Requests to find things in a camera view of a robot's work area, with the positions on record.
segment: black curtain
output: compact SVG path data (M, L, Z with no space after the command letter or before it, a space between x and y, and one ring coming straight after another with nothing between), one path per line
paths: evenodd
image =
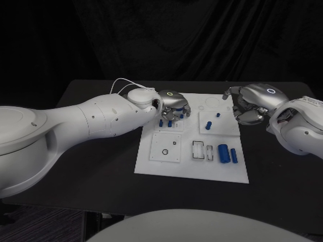
M0 0L0 105L118 77L303 81L323 99L323 0Z

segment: white cable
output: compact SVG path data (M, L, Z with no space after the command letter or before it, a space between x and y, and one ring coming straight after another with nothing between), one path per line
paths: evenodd
M130 85L134 85L134 83L127 84L127 85L121 88L121 90L118 91L117 94L120 94L120 92L123 91L123 89L124 89L127 86L130 86Z
M127 80L126 78L118 78L116 81L114 81L114 83L113 83L113 87L114 87L114 84L116 84L116 82L118 81L118 80L126 80L126 81L129 81L129 82L131 82L130 80ZM137 84L137 83L134 83L134 82L131 82L136 86L139 86L140 88L144 88L144 89L147 89L147 90L150 90L150 88L147 88L147 87L144 87L143 85L140 85L140 84Z
M310 100L316 101L316 102L323 103L323 101L320 101L320 100L317 100L317 99L315 99L315 98L312 98L312 97L307 97L307 96L304 96L304 97L309 98Z

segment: black table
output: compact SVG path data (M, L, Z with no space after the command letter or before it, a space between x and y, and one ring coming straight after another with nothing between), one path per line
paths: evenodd
M139 82L156 90L222 94L241 82ZM72 81L58 107L107 94L113 81ZM313 96L303 83L270 83L290 99ZM116 91L126 82L117 83ZM72 147L38 184L5 198L10 204L120 215L202 209L257 219L287 230L323 234L323 160L290 153L266 124L240 126L250 184L134 174L142 128Z

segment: blue cylinder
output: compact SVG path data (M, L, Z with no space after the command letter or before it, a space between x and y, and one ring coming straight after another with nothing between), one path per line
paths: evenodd
M212 122L209 121L208 124L206 124L206 127L205 127L206 130L211 129L211 125L212 125Z
M221 163L229 163L231 162L231 157L229 157L229 151L228 151L228 146L227 145L219 145L218 146L218 153L219 153L219 161L221 161Z
M231 149L231 156L232 156L232 162L234 163L238 163L238 160L237 160L237 152L235 152L235 149L234 148Z

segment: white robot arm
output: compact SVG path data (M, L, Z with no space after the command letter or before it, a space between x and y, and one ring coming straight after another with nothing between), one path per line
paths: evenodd
M0 198L22 192L41 180L75 144L116 137L162 113L188 108L182 94L167 93L163 98L163 91L159 94L153 88L137 88L126 98L108 94L51 110L0 106ZM179 117L170 113L165 118Z
M238 94L234 116L240 124L255 125L270 116L267 131L273 133L283 147L297 155L315 154L323 159L323 102L303 97L289 101L284 93L268 84L232 87L224 94Z

